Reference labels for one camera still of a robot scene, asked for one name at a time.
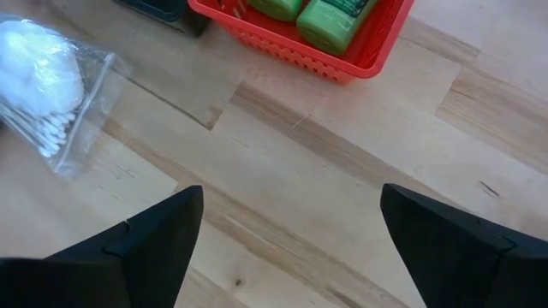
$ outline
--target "wood grain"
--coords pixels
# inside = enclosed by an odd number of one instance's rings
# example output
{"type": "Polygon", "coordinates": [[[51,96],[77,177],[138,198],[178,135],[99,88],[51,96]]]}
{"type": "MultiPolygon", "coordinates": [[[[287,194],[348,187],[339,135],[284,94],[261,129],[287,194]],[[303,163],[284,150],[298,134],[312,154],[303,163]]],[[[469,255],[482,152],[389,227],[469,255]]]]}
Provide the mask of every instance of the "wood grain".
{"type": "Polygon", "coordinates": [[[485,74],[461,71],[438,116],[548,173],[548,101],[485,74]]]}
{"type": "Polygon", "coordinates": [[[180,308],[246,308],[220,286],[194,268],[188,269],[176,307],[180,308]]]}
{"type": "Polygon", "coordinates": [[[479,48],[451,37],[414,17],[408,18],[405,22],[400,36],[460,64],[474,62],[481,51],[479,48]]]}
{"type": "Polygon", "coordinates": [[[459,207],[430,187],[322,127],[313,119],[297,114],[246,84],[238,87],[230,102],[304,145],[310,151],[327,158],[344,172],[377,189],[381,189],[384,183],[396,183],[459,207]]]}
{"type": "Polygon", "coordinates": [[[182,187],[191,183],[203,185],[206,200],[204,219],[207,222],[241,242],[256,256],[313,287],[331,302],[341,307],[348,306],[349,301],[357,307],[404,306],[372,281],[325,255],[317,247],[265,220],[169,158],[154,154],[115,121],[108,121],[105,131],[147,157],[149,162],[177,179],[182,187]]]}

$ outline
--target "dark green object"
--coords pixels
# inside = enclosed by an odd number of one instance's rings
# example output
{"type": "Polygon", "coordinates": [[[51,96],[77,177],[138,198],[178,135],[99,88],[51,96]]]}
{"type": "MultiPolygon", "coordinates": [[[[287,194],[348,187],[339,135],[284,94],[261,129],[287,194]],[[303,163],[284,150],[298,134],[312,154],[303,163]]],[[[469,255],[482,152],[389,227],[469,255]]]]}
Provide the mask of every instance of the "dark green object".
{"type": "Polygon", "coordinates": [[[210,21],[209,18],[191,10],[186,0],[117,1],[194,37],[199,37],[210,21]]]}

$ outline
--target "red basket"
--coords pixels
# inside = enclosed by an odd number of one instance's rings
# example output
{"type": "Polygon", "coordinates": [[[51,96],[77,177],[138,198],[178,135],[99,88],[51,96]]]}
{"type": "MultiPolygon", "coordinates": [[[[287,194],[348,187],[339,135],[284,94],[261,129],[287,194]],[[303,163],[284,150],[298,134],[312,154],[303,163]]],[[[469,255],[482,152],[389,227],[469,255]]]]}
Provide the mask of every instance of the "red basket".
{"type": "Polygon", "coordinates": [[[294,23],[275,21],[246,0],[188,0],[243,44],[265,51],[336,82],[371,78],[381,69],[402,30],[414,0],[378,0],[343,56],[335,57],[307,43],[294,23]]]}

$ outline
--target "wooden table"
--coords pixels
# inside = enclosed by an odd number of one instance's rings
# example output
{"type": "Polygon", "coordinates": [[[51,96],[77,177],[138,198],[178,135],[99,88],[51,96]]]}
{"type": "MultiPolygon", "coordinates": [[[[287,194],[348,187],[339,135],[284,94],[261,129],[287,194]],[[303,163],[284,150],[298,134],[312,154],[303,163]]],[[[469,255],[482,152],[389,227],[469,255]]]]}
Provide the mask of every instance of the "wooden table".
{"type": "Polygon", "coordinates": [[[545,0],[416,0],[383,73],[345,87],[110,0],[0,9],[134,66],[76,179],[0,133],[4,256],[47,256],[191,184],[206,205],[180,307],[423,307],[385,182],[548,239],[545,0]]]}

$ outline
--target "basket rim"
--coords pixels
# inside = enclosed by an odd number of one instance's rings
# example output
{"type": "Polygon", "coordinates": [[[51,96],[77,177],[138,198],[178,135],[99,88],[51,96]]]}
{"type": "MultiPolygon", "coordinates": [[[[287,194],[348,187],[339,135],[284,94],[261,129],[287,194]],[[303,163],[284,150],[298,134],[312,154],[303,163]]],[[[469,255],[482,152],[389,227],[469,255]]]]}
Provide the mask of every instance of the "basket rim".
{"type": "Polygon", "coordinates": [[[232,15],[221,12],[217,9],[209,7],[200,3],[200,0],[188,0],[190,7],[196,12],[212,18],[214,21],[219,22],[222,26],[233,27],[236,30],[243,30],[249,33],[253,33],[258,37],[269,39],[274,43],[280,44],[281,46],[290,48],[291,50],[303,50],[297,51],[301,54],[306,54],[306,56],[322,62],[326,65],[333,67],[334,69],[343,71],[344,73],[350,74],[358,78],[371,78],[380,73],[384,64],[388,59],[390,51],[394,47],[396,40],[402,30],[403,23],[407,19],[411,8],[413,7],[414,0],[403,0],[402,6],[399,8],[399,11],[396,15],[396,18],[390,25],[390,30],[383,44],[381,45],[377,59],[369,68],[362,68],[360,66],[345,62],[344,60],[337,58],[333,55],[327,54],[321,50],[315,49],[312,46],[304,45],[299,42],[296,42],[292,39],[286,38],[280,34],[274,33],[272,31],[266,30],[262,27],[255,26],[252,23],[236,18],[232,15]]]}

